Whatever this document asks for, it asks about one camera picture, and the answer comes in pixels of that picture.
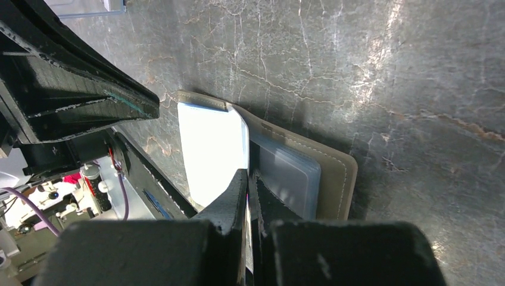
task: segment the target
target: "gray marble surface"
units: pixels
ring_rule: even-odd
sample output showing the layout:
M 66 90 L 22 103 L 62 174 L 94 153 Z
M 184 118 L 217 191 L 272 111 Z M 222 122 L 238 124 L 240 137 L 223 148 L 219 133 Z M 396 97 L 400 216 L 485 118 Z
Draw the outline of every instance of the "gray marble surface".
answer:
M 177 89 L 351 154 L 351 217 L 406 220 L 452 285 L 505 275 L 505 2 L 130 0 L 66 20 L 161 99 L 127 126 L 188 193 Z

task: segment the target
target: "black plastic part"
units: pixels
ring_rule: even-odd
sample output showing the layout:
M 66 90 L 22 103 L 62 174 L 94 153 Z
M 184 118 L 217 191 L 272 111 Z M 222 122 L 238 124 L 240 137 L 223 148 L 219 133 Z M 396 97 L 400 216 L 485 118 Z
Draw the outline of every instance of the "black plastic part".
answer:
M 98 189 L 98 184 L 101 181 L 102 181 L 102 179 L 100 177 L 98 177 L 94 180 L 89 180 L 89 184 L 90 184 L 91 188 L 93 189 L 93 194 L 95 195 L 96 203 L 98 203 L 100 210 L 102 212 L 106 212 L 106 211 L 112 209 L 112 204 L 109 201 L 108 195 L 104 192 L 101 192 Z
M 90 219 L 95 217 L 95 214 L 93 213 L 93 209 L 90 207 L 86 208 L 86 213 L 88 213 L 88 216 Z
M 159 99 L 87 46 L 43 0 L 0 0 L 0 111 L 22 144 L 159 116 Z
M 251 209 L 251 241 L 254 264 L 254 281 L 263 285 L 263 244 L 269 234 L 269 226 L 279 219 L 300 220 L 264 184 L 259 169 L 253 169 L 249 177 L 249 206 Z
M 220 285 L 245 285 L 246 197 L 247 171 L 237 170 L 224 193 L 192 218 L 209 220 L 217 227 L 220 239 L 209 252 L 221 258 L 219 263 L 209 261 L 209 271 L 222 276 Z
M 50 192 L 48 194 L 48 199 L 56 200 L 59 196 L 60 196 L 60 194 L 58 192 Z
M 0 114 L 0 158 L 7 158 L 13 148 L 15 134 L 7 120 Z
M 408 223 L 278 221 L 264 253 L 265 285 L 445 285 Z
M 23 224 L 21 224 L 21 225 L 17 228 L 17 232 L 19 232 L 20 234 L 27 234 L 27 233 L 29 233 L 30 231 L 32 231 L 32 229 L 33 229 L 33 225 L 28 224 L 28 223 L 23 223 Z
M 224 285 L 207 270 L 219 265 L 209 263 L 220 258 L 209 253 L 215 240 L 216 227 L 198 220 L 79 222 L 61 234 L 33 285 Z
M 28 164 L 23 172 L 32 175 L 31 182 L 51 181 L 77 173 L 82 164 L 108 154 L 108 141 L 109 133 L 104 130 L 64 142 L 21 145 Z

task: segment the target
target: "marble countertop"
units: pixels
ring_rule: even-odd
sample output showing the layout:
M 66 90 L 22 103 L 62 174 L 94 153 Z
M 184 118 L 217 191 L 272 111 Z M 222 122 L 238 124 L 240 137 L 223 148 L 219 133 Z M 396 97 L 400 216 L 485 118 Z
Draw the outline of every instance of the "marble countertop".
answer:
M 64 22 L 160 97 L 126 128 L 186 195 L 178 89 L 351 154 L 351 218 L 416 224 L 449 284 L 505 283 L 503 1 L 129 0 Z

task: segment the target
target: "red wire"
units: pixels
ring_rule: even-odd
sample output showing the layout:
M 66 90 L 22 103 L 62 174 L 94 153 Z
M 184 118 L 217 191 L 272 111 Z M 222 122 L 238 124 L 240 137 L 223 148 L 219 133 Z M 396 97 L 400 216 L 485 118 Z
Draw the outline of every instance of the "red wire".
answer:
M 111 156 L 112 159 L 112 165 L 114 166 L 114 169 L 116 171 L 121 171 L 121 167 L 116 165 L 116 160 L 114 159 L 114 153 L 112 152 L 112 148 L 109 147 L 109 155 Z

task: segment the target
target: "wallet stitching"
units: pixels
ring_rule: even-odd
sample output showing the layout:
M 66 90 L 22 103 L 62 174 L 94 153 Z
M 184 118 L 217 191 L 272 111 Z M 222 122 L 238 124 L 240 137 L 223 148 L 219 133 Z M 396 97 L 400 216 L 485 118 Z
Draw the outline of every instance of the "wallet stitching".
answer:
M 193 97 L 192 95 L 181 95 L 181 96 L 182 96 L 182 97 L 187 97 L 187 98 L 193 98 L 194 100 L 205 101 L 206 103 L 212 104 L 212 105 L 217 106 L 217 107 L 219 107 L 219 108 L 223 108 L 223 107 L 225 107 L 225 108 L 226 108 L 226 105 L 224 105 L 224 104 L 223 104 L 223 105 L 220 105 L 220 104 L 217 104 L 217 103 L 212 102 L 212 101 L 210 101 L 210 100 L 205 100 L 205 99 L 203 99 L 203 98 Z
M 338 160 L 337 158 L 335 158 L 335 157 L 333 157 L 333 156 L 331 156 L 329 154 L 326 154 L 326 153 L 324 153 L 322 151 L 316 150 L 316 149 L 314 149 L 312 147 L 306 146 L 306 145 L 304 145 L 304 144 L 302 144 L 302 143 L 300 143 L 300 142 L 298 142 L 296 140 L 288 138 L 286 135 L 281 135 L 281 134 L 279 134 L 279 133 L 277 133 L 277 132 L 275 132 L 273 130 L 267 129 L 267 128 L 265 128 L 265 126 L 261 126 L 261 128 L 265 129 L 266 131 L 272 132 L 272 133 L 274 133 L 274 134 L 276 134 L 278 136 L 284 137 L 287 140 L 290 140 L 290 141 L 292 141 L 292 142 L 294 142 L 296 144 L 302 145 L 303 147 L 306 147 L 306 148 L 309 148 L 309 149 L 311 149 L 311 150 L 313 150 L 315 152 L 321 153 L 321 154 L 323 154 L 323 155 L 325 155 L 325 156 L 327 156 L 327 157 L 329 157 L 331 159 L 334 159 L 334 160 L 336 160 L 336 161 L 338 161 L 339 163 L 342 164 L 342 166 L 344 167 L 345 176 L 344 176 L 344 183 L 342 184 L 342 192 L 341 192 L 341 195 L 340 195 L 340 202 L 338 204 L 338 210 L 337 210 L 337 213 L 336 213 L 336 215 L 339 216 L 340 215 L 340 208 L 342 207 L 342 200 L 344 200 L 344 188 L 345 188 L 345 182 L 347 181 L 347 166 L 341 160 Z

